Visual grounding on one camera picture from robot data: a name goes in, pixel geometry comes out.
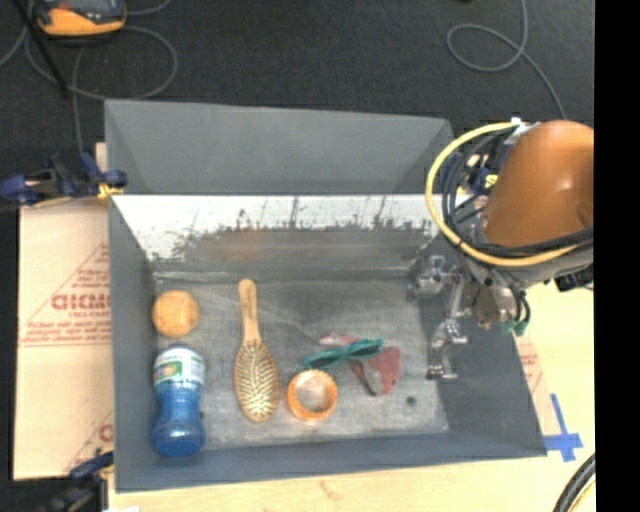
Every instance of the clamp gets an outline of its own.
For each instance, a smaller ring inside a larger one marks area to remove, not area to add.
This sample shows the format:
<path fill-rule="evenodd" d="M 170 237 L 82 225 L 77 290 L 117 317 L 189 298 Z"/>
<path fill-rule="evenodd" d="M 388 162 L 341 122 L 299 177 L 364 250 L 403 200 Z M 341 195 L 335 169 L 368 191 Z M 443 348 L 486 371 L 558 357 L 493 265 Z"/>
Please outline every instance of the clamp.
<path fill-rule="evenodd" d="M 103 198 L 122 192 L 128 183 L 125 172 L 102 172 L 87 152 L 80 154 L 80 164 L 80 169 L 69 169 L 60 156 L 54 154 L 43 169 L 0 182 L 0 195 L 17 207 L 36 206 L 79 197 Z"/>
<path fill-rule="evenodd" d="M 51 498 L 47 512 L 78 512 L 91 500 L 97 500 L 100 510 L 107 508 L 107 480 L 104 473 L 113 466 L 113 451 L 98 453 L 69 472 L 75 485 Z"/>

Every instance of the blue tape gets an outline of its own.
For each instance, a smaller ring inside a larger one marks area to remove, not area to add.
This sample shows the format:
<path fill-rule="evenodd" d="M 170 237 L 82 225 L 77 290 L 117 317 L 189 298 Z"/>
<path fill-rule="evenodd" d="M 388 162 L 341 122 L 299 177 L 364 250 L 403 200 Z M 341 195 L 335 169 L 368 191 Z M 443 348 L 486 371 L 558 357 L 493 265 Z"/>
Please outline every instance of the blue tape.
<path fill-rule="evenodd" d="M 573 450 L 576 448 L 582 448 L 583 444 L 578 434 L 569 434 L 567 426 L 562 416 L 562 410 L 560 409 L 560 402 L 555 393 L 550 393 L 551 403 L 558 418 L 560 424 L 560 434 L 544 436 L 544 444 L 547 450 L 559 450 L 564 462 L 571 462 L 576 460 L 576 455 Z"/>

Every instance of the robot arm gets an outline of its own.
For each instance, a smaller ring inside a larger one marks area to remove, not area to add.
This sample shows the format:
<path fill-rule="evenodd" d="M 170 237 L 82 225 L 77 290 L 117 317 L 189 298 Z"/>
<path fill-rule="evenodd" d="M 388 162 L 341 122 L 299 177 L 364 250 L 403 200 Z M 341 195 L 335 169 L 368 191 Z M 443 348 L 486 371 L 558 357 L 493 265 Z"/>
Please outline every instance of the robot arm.
<path fill-rule="evenodd" d="M 429 342 L 428 376 L 455 377 L 446 352 L 467 341 L 461 317 L 521 334 L 530 316 L 527 288 L 554 280 L 565 291 L 591 282 L 593 158 L 593 129 L 557 120 L 483 127 L 436 159 L 425 198 L 440 234 L 409 274 L 413 298 L 449 294 Z M 436 185 L 442 212 L 433 202 Z"/>

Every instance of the brush handle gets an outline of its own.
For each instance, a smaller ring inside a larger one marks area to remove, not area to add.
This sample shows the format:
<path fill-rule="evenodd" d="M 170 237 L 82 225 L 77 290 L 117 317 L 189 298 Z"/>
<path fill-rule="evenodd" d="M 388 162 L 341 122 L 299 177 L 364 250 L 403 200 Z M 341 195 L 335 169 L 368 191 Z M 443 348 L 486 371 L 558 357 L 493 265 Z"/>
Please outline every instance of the brush handle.
<path fill-rule="evenodd" d="M 240 312 L 242 314 L 242 343 L 251 340 L 261 342 L 258 330 L 258 293 L 256 284 L 251 279 L 243 279 L 238 283 Z"/>

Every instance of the cardboard sheet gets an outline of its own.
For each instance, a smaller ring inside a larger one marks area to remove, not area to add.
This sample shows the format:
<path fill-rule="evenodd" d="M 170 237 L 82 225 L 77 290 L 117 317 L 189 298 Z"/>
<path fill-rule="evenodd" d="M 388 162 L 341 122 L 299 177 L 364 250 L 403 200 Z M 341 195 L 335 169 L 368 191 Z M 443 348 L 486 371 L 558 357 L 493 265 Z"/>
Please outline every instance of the cardboard sheet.
<path fill-rule="evenodd" d="M 14 478 L 66 475 L 113 442 L 107 206 L 20 216 Z"/>

